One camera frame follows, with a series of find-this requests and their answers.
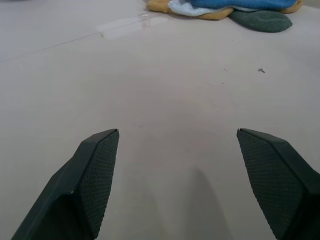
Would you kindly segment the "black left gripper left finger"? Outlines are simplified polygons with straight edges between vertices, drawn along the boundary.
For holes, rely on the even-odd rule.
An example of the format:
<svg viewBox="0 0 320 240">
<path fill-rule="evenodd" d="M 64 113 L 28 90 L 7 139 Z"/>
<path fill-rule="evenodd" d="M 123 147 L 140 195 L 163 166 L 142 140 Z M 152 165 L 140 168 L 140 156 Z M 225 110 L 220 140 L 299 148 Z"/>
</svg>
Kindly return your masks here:
<svg viewBox="0 0 320 240">
<path fill-rule="evenodd" d="M 48 181 L 14 240 L 95 240 L 105 216 L 120 134 L 109 129 L 83 140 Z"/>
</svg>

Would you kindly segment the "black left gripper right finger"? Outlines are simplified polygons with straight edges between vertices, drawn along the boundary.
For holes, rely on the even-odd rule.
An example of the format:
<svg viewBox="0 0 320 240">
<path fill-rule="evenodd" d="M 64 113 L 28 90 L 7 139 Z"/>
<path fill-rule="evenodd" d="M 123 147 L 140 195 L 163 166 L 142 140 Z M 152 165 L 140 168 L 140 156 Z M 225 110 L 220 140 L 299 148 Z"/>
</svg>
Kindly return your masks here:
<svg viewBox="0 0 320 240">
<path fill-rule="evenodd" d="M 278 240 L 320 238 L 320 175 L 284 139 L 236 133 L 253 194 Z"/>
</svg>

